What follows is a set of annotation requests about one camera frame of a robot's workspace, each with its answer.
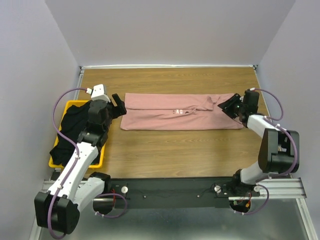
wooden surface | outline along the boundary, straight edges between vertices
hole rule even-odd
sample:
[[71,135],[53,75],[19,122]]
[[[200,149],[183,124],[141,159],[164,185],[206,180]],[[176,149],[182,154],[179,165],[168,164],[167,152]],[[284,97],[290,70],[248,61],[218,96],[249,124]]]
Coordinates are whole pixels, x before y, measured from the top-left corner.
[[[82,87],[104,84],[107,94],[224,94],[258,87],[252,68],[87,69]],[[89,99],[84,92],[79,100]],[[267,114],[262,96],[259,112]],[[103,167],[113,178],[231,176],[257,160],[261,139],[248,129],[125,131],[112,122]]]

screw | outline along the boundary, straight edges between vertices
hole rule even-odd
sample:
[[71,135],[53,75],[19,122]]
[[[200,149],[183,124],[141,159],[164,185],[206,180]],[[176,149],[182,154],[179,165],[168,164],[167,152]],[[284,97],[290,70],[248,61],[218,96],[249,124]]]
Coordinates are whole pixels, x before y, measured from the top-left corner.
[[121,188],[121,192],[122,192],[123,194],[126,194],[126,193],[128,192],[128,187],[127,187],[127,186],[123,186],[123,187]]
[[259,186],[255,186],[255,187],[253,188],[253,190],[258,193],[258,192],[260,191],[260,187],[259,187]]
[[219,185],[215,186],[214,191],[219,194],[221,192],[221,187]]

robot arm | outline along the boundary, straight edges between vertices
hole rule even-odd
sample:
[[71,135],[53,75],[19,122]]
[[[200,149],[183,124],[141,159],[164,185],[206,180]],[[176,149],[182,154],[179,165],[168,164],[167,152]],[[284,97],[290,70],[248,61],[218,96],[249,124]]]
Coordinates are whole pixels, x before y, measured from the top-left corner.
[[[291,142],[275,125],[266,121],[266,116],[257,113],[258,101],[259,93],[248,89],[243,97],[235,94],[218,105],[230,118],[239,117],[246,128],[251,129],[262,138],[258,161],[247,168],[239,169],[233,176],[237,185],[255,185],[259,180],[268,178],[270,173],[284,173],[294,161],[294,150]],[[287,132],[299,148],[299,134],[292,130],[287,130]],[[296,172],[298,167],[299,153],[297,163],[291,173]]]
[[112,120],[127,113],[125,103],[119,96],[112,95],[117,104],[115,106],[102,84],[94,86],[93,89],[88,88],[86,92],[91,95],[92,102],[86,126],[77,139],[79,156],[74,151],[55,183],[46,193],[39,192],[34,199],[37,224],[47,228],[50,203],[56,195],[51,213],[51,227],[65,234],[73,232],[84,207],[97,195],[108,190],[110,176],[103,173],[93,173],[80,189],[79,184],[106,143]]

yellow tray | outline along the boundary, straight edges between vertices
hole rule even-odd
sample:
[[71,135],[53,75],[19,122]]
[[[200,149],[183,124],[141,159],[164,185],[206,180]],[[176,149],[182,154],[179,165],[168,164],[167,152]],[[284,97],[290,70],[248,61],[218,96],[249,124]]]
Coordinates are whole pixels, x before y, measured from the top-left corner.
[[[88,102],[88,101],[87,100],[70,100],[70,101],[67,101],[66,104],[65,104],[65,108],[64,108],[62,117],[66,114],[67,109],[69,107],[71,107],[72,105],[80,107],[80,106],[84,105],[86,102]],[[58,137],[56,137],[55,138],[55,142],[54,142],[54,147],[58,144],[58,142],[59,142]],[[90,169],[99,169],[99,168],[101,168],[102,164],[103,164],[103,161],[104,161],[104,155],[105,155],[105,145],[101,148],[99,163],[95,164],[95,165],[90,165],[89,168]],[[52,157],[50,157],[50,160],[49,160],[49,167],[51,167],[51,168],[64,168],[64,166],[62,166],[61,164],[60,165],[55,165]]]

light purple wall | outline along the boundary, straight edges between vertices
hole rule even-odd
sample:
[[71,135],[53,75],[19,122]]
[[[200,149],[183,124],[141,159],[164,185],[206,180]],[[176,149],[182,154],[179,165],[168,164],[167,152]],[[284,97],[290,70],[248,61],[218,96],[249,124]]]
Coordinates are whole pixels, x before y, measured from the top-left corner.
[[79,68],[43,0],[2,1],[0,33],[0,239],[27,240],[55,139],[52,107]]
[[295,0],[46,0],[80,65],[258,64]]
[[[320,1],[297,0],[257,68],[261,87],[285,109],[283,123],[300,133],[301,177],[306,203],[320,235]],[[268,96],[272,116],[279,107]]]

